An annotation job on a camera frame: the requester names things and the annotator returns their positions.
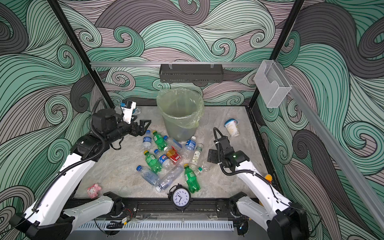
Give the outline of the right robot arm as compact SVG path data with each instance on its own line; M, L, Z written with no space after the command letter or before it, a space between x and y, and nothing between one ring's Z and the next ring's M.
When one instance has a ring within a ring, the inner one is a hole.
M279 193L244 152L234 150L227 137L214 140L214 144L216 149L209 150L208 162L219 165L224 175L240 178L259 200L239 197L235 209L266 230L271 240L309 239L308 217L302 206Z

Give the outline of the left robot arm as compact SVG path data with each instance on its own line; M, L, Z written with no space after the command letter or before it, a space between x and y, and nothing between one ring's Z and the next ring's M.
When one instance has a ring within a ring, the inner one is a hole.
M133 108L123 108L122 114L114 109L93 113L91 132L78 139L60 172L37 200L23 213L11 217L12 228L31 240L65 240L75 229L100 216L119 217L123 213L123 200L112 192L71 209L65 209L65 205L85 174L112 143L126 135L137 137L146 133L152 121L137 123L136 119Z

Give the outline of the clear water bottle blue cap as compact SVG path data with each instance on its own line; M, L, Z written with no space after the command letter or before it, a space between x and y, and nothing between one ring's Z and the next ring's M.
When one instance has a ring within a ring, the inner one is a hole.
M142 178L152 186L155 186L160 180L159 176L147 167L139 165L136 170L141 174Z

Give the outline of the clear crushed bottle green cap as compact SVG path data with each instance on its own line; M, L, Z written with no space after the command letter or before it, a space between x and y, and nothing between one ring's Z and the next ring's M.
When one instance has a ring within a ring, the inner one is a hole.
M207 165L201 165L201 166L198 166L195 170L195 174L197 176L201 176L202 174L205 174L207 173L208 171L210 170L210 167L207 166Z

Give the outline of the pepsi label clear bottle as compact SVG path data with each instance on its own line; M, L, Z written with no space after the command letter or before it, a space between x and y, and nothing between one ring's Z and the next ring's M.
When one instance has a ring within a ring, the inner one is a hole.
M164 151L160 151L159 149L154 150L155 156L158 159L159 163L162 165L162 168L165 170L171 170L174 165L171 160L167 157Z

